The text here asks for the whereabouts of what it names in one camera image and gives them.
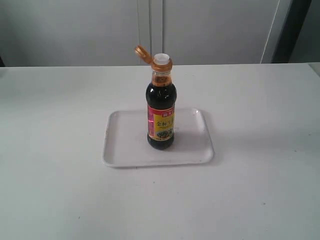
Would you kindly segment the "dark soy sauce bottle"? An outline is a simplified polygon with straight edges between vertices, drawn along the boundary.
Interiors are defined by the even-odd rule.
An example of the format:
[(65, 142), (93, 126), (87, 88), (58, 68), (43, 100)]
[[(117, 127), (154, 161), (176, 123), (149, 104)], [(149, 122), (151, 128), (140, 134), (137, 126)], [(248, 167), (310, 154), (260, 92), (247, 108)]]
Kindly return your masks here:
[(165, 150), (174, 142), (177, 90), (171, 77), (173, 61), (165, 53), (152, 56), (140, 45), (136, 46), (134, 50), (152, 69), (151, 81), (145, 92), (147, 141), (153, 148)]

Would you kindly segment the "white plastic tray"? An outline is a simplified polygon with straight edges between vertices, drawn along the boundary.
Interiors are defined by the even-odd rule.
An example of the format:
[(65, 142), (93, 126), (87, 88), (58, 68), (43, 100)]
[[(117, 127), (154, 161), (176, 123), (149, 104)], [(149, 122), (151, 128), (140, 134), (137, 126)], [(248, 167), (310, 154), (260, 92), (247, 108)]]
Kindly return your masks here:
[(103, 161), (113, 168), (208, 163), (215, 152), (203, 113), (179, 108), (175, 116), (173, 144), (157, 150), (147, 141), (146, 110), (113, 112), (108, 118)]

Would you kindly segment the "white cabinet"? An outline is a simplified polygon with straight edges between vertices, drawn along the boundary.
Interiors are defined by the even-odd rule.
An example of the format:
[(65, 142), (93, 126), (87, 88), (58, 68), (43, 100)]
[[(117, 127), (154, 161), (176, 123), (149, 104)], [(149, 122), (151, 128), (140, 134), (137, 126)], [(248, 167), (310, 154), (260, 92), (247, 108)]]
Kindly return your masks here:
[(3, 0), (9, 67), (135, 66), (137, 45), (176, 65), (270, 63), (289, 0)]

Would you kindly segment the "dark vertical post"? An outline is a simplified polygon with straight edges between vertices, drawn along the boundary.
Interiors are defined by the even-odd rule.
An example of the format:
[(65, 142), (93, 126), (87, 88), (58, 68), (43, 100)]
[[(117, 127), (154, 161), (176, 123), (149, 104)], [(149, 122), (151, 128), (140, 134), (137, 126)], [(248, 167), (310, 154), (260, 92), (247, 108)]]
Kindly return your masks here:
[(292, 0), (272, 56), (273, 64), (289, 62), (312, 0)]

